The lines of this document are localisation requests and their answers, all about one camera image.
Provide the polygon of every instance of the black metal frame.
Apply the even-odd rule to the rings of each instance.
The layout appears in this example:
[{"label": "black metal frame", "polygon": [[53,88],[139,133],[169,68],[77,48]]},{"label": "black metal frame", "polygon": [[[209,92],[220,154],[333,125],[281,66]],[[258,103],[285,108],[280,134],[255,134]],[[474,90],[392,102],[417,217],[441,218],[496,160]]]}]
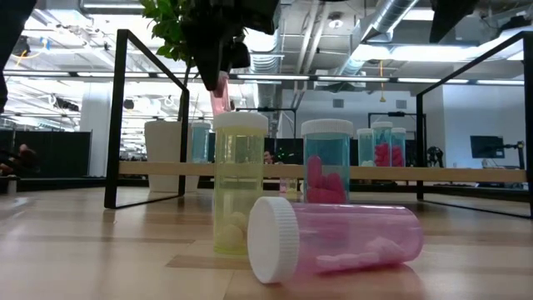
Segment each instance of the black metal frame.
[{"label": "black metal frame", "polygon": [[452,205],[446,204],[443,202],[433,202],[424,200],[424,182],[416,182],[416,198],[424,203],[434,203],[439,205],[445,205],[454,208],[467,208],[470,210],[488,212],[488,213],[498,213],[506,216],[519,217],[519,218],[528,218],[533,219],[533,32],[519,32],[515,36],[510,37],[501,44],[495,46],[485,54],[479,56],[473,61],[467,63],[465,66],[459,68],[452,74],[442,78],[439,82],[432,84],[422,92],[416,95],[416,161],[418,167],[426,167],[426,157],[421,155],[424,152],[424,140],[422,137],[422,128],[424,124],[422,123],[422,116],[424,114],[424,95],[433,91],[434,89],[445,84],[448,80],[455,78],[462,73],[473,68],[477,64],[485,61],[487,58],[492,57],[501,50],[509,47],[510,45],[517,43],[519,41],[524,43],[524,105],[525,105],[525,119],[526,119],[526,145],[531,145],[526,149],[526,178],[528,183],[528,192],[529,192],[529,203],[530,203],[530,215],[520,215],[510,212],[499,212],[489,209],[480,209],[474,207],[467,207],[462,205]]},{"label": "black metal frame", "polygon": [[[180,144],[180,163],[187,161],[187,132],[189,121],[189,90],[174,76],[174,74],[129,30],[119,29],[117,31],[117,49],[115,52],[115,71],[113,79],[111,121],[109,123],[109,143],[107,151],[107,177],[104,207],[111,209],[129,208],[136,205],[153,203],[156,201],[175,198],[176,196],[160,198],[145,202],[135,202],[124,205],[117,205],[118,169],[120,156],[120,137],[122,130],[122,106],[124,104],[124,83],[126,81],[126,60],[128,41],[137,47],[153,64],[164,72],[181,90],[182,99],[182,140]],[[185,193],[185,176],[179,179],[178,197]]]}]

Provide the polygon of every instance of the white planter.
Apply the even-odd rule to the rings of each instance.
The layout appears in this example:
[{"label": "white planter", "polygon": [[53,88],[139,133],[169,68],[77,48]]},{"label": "white planter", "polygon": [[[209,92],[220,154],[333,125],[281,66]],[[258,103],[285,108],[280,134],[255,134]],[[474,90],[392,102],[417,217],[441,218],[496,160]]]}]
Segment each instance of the white planter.
[{"label": "white planter", "polygon": [[[181,122],[153,121],[144,124],[144,138],[147,145],[148,162],[179,163]],[[187,161],[192,161],[192,130],[189,127],[187,141]],[[187,176],[185,190],[194,192],[198,186],[198,176]],[[179,176],[150,175],[150,192],[177,193]]]}]

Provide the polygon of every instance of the pink pill bottle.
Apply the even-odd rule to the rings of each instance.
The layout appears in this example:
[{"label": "pink pill bottle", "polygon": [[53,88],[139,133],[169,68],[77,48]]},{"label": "pink pill bottle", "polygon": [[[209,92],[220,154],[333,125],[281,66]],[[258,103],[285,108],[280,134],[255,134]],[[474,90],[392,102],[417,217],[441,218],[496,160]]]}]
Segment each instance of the pink pill bottle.
[{"label": "pink pill bottle", "polygon": [[374,122],[371,128],[374,140],[374,164],[376,167],[390,167],[392,122]]},{"label": "pink pill bottle", "polygon": [[345,120],[319,119],[301,125],[305,202],[348,203],[353,133],[353,124]]},{"label": "pink pill bottle", "polygon": [[384,268],[418,257],[423,232],[404,207],[291,203],[260,197],[247,233],[248,257],[261,283]]}]

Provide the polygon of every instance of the wooden surface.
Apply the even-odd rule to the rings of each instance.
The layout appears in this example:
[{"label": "wooden surface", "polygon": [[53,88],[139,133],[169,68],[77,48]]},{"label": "wooden surface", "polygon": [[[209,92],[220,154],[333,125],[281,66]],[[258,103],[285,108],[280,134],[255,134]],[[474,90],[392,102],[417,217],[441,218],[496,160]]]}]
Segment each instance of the wooden surface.
[{"label": "wooden surface", "polygon": [[[228,173],[246,176],[244,164],[227,164]],[[120,162],[121,174],[148,175],[195,175],[213,176],[213,163],[179,163],[179,162]],[[375,180],[424,180],[431,182],[495,182],[524,183],[526,172],[505,169],[458,169],[438,167],[351,167],[351,179]],[[298,165],[264,165],[266,178],[277,178],[283,174],[286,178],[303,178],[304,167]]]},{"label": "wooden surface", "polygon": [[[123,201],[147,188],[121,187]],[[353,193],[356,203],[407,206],[425,246],[414,262],[373,272],[263,286],[242,257],[212,252],[212,191],[105,210],[103,189],[0,197],[0,299],[517,299],[533,298],[533,223],[413,194]],[[508,202],[427,195],[432,201]]]}]

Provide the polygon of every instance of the yellow pill bottle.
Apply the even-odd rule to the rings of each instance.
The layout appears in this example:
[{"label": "yellow pill bottle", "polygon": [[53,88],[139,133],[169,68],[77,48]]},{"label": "yellow pill bottle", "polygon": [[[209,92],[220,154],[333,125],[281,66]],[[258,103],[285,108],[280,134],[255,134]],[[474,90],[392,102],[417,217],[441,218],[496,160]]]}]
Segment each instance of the yellow pill bottle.
[{"label": "yellow pill bottle", "polygon": [[216,253],[247,254],[248,216],[263,193],[268,118],[254,112],[215,116],[213,238]]}]

